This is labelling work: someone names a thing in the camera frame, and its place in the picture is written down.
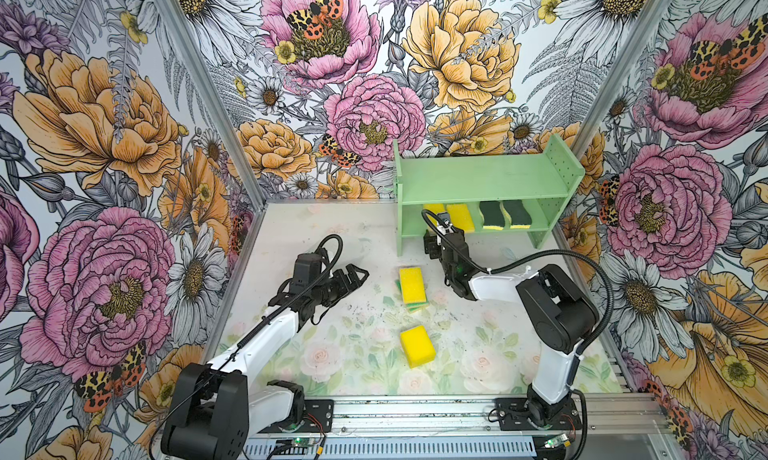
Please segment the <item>yellow sponge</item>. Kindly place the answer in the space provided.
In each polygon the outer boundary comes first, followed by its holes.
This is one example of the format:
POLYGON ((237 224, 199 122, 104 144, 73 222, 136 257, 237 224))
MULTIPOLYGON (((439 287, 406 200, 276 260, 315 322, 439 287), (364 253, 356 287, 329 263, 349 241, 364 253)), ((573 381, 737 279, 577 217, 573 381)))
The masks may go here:
POLYGON ((435 215, 440 215, 446 212, 445 206, 443 204, 425 204, 423 208, 434 213, 435 215))
POLYGON ((427 296, 421 268, 401 268, 398 274, 404 303, 406 305, 425 303, 427 296))
POLYGON ((474 233, 475 225, 466 204, 450 204, 446 206, 446 213, 450 216, 452 225, 465 233, 474 233))

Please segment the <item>dark green scouring sponge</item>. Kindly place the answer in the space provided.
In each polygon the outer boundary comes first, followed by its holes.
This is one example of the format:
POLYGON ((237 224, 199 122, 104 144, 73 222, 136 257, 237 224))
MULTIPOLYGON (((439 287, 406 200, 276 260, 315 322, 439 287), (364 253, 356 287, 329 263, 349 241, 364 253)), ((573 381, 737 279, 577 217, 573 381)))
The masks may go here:
POLYGON ((505 200, 501 203, 501 211, 511 230, 529 230, 532 218, 521 200, 505 200))
POLYGON ((490 231, 502 231, 506 221, 498 201, 483 201, 479 203, 479 211, 482 218, 482 229, 490 231))

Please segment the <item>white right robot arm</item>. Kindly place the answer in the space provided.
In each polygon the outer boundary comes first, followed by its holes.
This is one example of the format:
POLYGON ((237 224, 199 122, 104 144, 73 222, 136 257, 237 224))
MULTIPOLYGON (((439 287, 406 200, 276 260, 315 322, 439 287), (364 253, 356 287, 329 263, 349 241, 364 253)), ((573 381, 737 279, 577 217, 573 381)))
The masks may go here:
POLYGON ((570 257, 598 270, 596 262, 570 250, 544 250, 497 269, 483 268, 469 255, 464 233, 433 228, 423 236, 424 252, 437 260, 444 283, 473 302, 521 305, 542 343, 536 375, 521 407, 507 407, 506 418, 535 429, 555 426, 572 409, 573 382, 588 346, 601 334, 609 314, 601 315, 588 295, 556 264, 512 275, 514 269, 545 257, 570 257))

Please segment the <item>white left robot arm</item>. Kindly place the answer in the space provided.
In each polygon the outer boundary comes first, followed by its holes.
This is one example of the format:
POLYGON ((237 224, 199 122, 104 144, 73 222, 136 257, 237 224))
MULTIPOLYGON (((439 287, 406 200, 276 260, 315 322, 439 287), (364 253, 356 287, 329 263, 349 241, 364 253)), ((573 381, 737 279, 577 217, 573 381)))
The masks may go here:
POLYGON ((297 267, 268 303, 267 314, 235 345, 205 364, 182 369, 150 453, 175 459, 239 459, 252 431, 298 423, 304 414, 302 387, 254 381, 277 351, 310 321, 316 308, 330 310, 360 289, 370 274, 354 264, 343 269, 297 267))

